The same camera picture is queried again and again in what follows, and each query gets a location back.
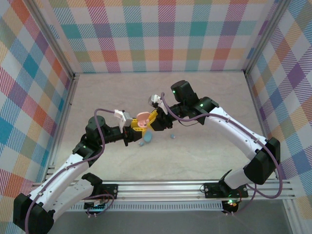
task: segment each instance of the beige floor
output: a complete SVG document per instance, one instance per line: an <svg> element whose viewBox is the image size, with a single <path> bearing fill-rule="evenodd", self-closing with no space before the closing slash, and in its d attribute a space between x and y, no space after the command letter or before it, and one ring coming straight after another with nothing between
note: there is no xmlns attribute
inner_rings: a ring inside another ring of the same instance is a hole
<svg viewBox="0 0 312 234"><path fill-rule="evenodd" d="M147 103L152 94L165 92L167 102L176 101L170 86L185 79L199 97L208 96L232 117L261 134L253 102L242 72L123 73L81 75L71 112L58 152L58 168L85 133L88 119L96 108L119 109L133 117L152 111ZM100 113L109 126L116 126L112 114ZM104 154L89 169L102 179L219 179L229 169L248 160L222 135L200 124L154 132L143 147L123 141L106 145Z"/></svg>

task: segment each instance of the plaid fabric backdrop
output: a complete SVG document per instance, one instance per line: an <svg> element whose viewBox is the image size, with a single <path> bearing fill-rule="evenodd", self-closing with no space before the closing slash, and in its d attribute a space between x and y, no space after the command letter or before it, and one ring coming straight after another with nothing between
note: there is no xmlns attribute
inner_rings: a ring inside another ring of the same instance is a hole
<svg viewBox="0 0 312 234"><path fill-rule="evenodd" d="M0 4L0 233L16 233L13 200L39 181L69 78L22 0Z"/></svg>
<svg viewBox="0 0 312 234"><path fill-rule="evenodd" d="M292 0L249 80L312 230L312 0Z"/></svg>
<svg viewBox="0 0 312 234"><path fill-rule="evenodd" d="M94 73L241 70L278 1L36 2L74 70Z"/></svg>

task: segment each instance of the blue object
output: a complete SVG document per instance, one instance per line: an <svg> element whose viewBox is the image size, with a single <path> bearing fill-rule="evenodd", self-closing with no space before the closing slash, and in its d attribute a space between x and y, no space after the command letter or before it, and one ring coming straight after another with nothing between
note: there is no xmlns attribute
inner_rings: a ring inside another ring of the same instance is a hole
<svg viewBox="0 0 312 234"><path fill-rule="evenodd" d="M152 141L152 132L146 131L143 139L146 143L150 143Z"/></svg>

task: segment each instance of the pink toy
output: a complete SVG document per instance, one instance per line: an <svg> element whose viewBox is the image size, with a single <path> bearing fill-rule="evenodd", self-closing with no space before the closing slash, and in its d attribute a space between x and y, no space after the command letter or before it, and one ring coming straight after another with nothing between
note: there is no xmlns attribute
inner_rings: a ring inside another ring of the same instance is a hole
<svg viewBox="0 0 312 234"><path fill-rule="evenodd" d="M149 123L148 117L150 116L151 113L149 112L141 112L136 116L137 119L137 125L140 128L147 128L147 124Z"/></svg>

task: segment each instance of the small blue piece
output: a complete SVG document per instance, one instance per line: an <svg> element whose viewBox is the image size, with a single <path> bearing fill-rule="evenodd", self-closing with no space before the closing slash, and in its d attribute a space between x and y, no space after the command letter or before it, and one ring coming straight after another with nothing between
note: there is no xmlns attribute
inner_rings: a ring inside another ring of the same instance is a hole
<svg viewBox="0 0 312 234"><path fill-rule="evenodd" d="M152 132L146 131L143 139L146 143L150 143L152 141L152 136Z"/></svg>

